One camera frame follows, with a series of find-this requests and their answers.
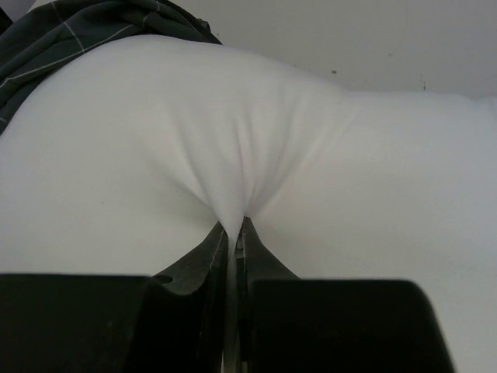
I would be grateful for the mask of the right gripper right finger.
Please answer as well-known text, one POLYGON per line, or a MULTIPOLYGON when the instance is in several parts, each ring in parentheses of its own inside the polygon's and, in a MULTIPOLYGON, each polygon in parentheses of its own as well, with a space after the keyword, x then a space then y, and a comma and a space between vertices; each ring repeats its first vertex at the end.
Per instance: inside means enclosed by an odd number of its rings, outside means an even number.
POLYGON ((235 247, 243 372, 452 372, 422 289, 404 280, 304 280, 246 218, 235 247))

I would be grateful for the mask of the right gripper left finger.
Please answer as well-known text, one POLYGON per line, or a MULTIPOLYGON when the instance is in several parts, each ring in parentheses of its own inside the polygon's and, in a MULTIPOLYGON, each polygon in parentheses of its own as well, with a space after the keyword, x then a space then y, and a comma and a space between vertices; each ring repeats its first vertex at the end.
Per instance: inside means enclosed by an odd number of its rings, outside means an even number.
POLYGON ((228 236, 147 276, 4 274, 3 372, 218 372, 228 236))

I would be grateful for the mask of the white pillow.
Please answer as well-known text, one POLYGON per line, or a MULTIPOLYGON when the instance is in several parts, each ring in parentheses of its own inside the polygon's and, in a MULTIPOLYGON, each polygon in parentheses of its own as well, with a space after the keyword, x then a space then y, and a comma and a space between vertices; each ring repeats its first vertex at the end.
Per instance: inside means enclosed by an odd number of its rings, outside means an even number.
POLYGON ((496 99, 354 92, 230 47, 97 47, 1 136, 1 270, 153 274, 244 217, 305 277, 406 278, 496 370, 496 99))

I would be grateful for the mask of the dark grey checked pillowcase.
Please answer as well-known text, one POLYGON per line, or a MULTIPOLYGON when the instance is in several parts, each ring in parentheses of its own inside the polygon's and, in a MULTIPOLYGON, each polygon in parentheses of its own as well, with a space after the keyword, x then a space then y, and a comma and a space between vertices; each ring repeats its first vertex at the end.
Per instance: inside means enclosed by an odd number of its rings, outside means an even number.
POLYGON ((53 1, 1 35, 1 129, 50 74, 115 40, 162 35, 219 44, 209 24, 170 1, 53 1))

